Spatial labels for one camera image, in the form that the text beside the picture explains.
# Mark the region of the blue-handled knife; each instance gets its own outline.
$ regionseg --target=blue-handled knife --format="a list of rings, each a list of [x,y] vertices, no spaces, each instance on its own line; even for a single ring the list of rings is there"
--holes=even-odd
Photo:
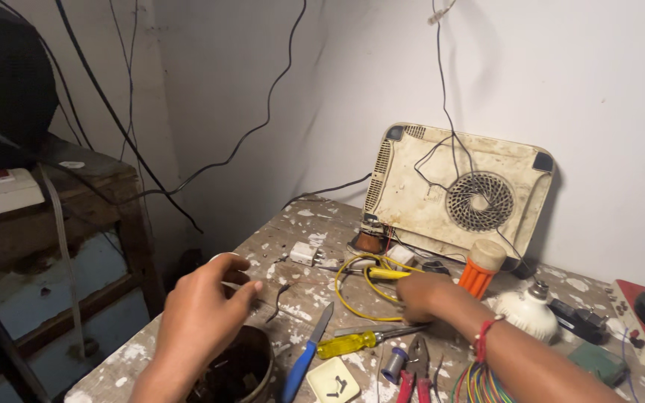
[[[308,371],[312,357],[315,356],[315,350],[318,349],[318,341],[320,341],[320,338],[322,338],[325,332],[330,316],[333,315],[334,306],[335,303],[330,303],[322,312],[318,324],[315,325],[315,330],[310,335],[310,340],[305,344],[305,352],[297,358],[297,361],[292,366],[292,370],[287,375],[285,386],[282,389],[282,403],[291,403],[292,399],[295,398],[297,390],[300,389],[302,378],[305,376],[305,372]]]

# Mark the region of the yellow screwdriver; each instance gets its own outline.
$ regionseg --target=yellow screwdriver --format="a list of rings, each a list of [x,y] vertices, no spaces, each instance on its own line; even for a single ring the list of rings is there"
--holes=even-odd
[[[323,270],[330,270],[333,272],[340,270],[340,268],[327,267],[327,266],[322,266],[318,268]],[[370,266],[365,269],[345,269],[343,270],[343,274],[352,274],[352,273],[362,274],[363,270],[368,270],[368,276],[370,276],[370,278],[401,279],[402,277],[407,277],[410,275],[409,272],[399,272],[397,270],[382,269],[376,266]]]
[[[364,331],[362,334],[344,335],[318,343],[318,357],[329,359],[343,354],[354,353],[365,347],[377,346],[382,340],[399,335],[418,332],[428,325],[408,326],[393,331]]]

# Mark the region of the red thread bracelet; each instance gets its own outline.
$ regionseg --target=red thread bracelet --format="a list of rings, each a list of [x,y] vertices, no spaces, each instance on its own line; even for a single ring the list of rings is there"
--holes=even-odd
[[[493,324],[503,321],[504,318],[504,315],[497,315],[493,321],[484,321],[482,324],[482,328],[479,329],[479,334],[474,337],[474,343],[470,346],[477,351],[476,362],[484,362],[484,359],[487,357],[487,332],[489,332]]]

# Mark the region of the paint-splattered table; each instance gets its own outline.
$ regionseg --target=paint-splattered table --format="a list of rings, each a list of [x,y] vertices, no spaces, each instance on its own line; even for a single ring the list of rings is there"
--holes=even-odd
[[[361,211],[323,198],[310,197],[299,201],[279,213],[260,230],[241,244],[235,252],[248,258],[252,267],[249,274],[264,282],[265,288],[247,321],[263,329],[274,343],[275,372],[272,378],[273,390],[279,389],[286,372],[303,351],[312,327],[325,306],[337,297],[332,280],[334,272],[309,268],[281,258],[290,253],[297,241],[317,243],[326,259],[343,259],[345,244],[359,229]],[[462,265],[450,263],[453,277],[459,278]],[[610,341],[604,346],[610,352],[621,354],[621,336],[618,321],[614,320],[614,308],[608,300],[605,288],[608,284],[595,279],[585,278],[565,270],[540,265],[537,277],[546,281],[551,295],[573,307],[594,307],[597,313],[612,316],[609,328],[612,330]],[[280,297],[280,314],[270,323],[265,319],[272,312],[278,288],[286,282],[305,279],[318,284],[298,283]],[[499,293],[510,290],[524,290],[530,280],[517,279],[500,273],[495,276],[487,292],[487,303],[493,303]],[[355,309],[373,316],[397,316],[399,311],[390,303],[381,300],[359,276],[349,276],[345,280],[342,293],[345,300]],[[160,317],[148,324],[141,332],[113,353],[94,371],[76,384],[67,394],[67,403],[125,402],[130,395],[138,374],[146,367],[155,349],[156,335]],[[333,330],[342,327],[369,325],[370,321],[350,313],[336,303],[335,313],[330,319],[324,338],[331,337]],[[348,354],[344,362],[360,385],[362,392],[355,402],[393,402],[398,387],[380,377],[379,367],[388,359],[393,346],[407,347],[414,335],[394,338],[374,349]],[[454,329],[445,324],[435,324],[426,331],[427,346],[430,352],[430,375],[434,374],[437,363],[443,356],[442,370],[439,372],[440,397],[448,402],[449,390],[456,376],[472,360],[469,344]],[[560,334],[553,348],[566,355],[582,343],[582,340],[569,332]],[[645,402],[645,367],[641,366],[632,352],[627,352],[627,360],[632,369],[632,379],[636,396]],[[322,362],[316,357],[311,368]],[[627,383],[616,388],[624,399],[632,401],[632,392]],[[296,402],[314,402],[307,382],[303,382]]]

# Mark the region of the white wall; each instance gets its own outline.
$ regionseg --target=white wall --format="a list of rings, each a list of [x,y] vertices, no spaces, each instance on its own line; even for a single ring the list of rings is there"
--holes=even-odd
[[[302,191],[362,177],[390,124],[448,127],[430,3],[310,1],[271,124],[186,189],[210,252],[232,249]],[[302,0],[155,5],[187,176],[264,121]],[[459,0],[443,23],[442,63],[459,131],[557,160],[541,260],[645,284],[645,2]],[[363,191],[331,196],[360,206]]]
[[[39,30],[54,52],[94,150],[118,159],[123,137],[86,75],[66,33],[56,4],[52,0],[7,0],[7,3]],[[135,2],[114,0],[113,5],[128,52],[133,33]],[[67,0],[64,1],[64,6],[89,65],[122,124],[128,126],[128,72],[108,1]],[[158,179],[166,187],[172,188],[179,182],[178,164],[168,123],[158,39],[153,26],[155,22],[151,1],[139,0],[132,68],[133,121],[139,151]],[[57,78],[59,98],[67,108],[72,124],[78,130],[56,71],[54,76]],[[67,141],[76,142],[60,109],[49,131]],[[133,152],[128,147],[124,161],[136,166]],[[143,177],[147,188],[155,187],[145,171]],[[178,202],[182,203],[182,197],[178,197]],[[156,267],[161,272],[176,262],[186,248],[186,219],[165,197],[148,197],[148,208],[153,224]]]

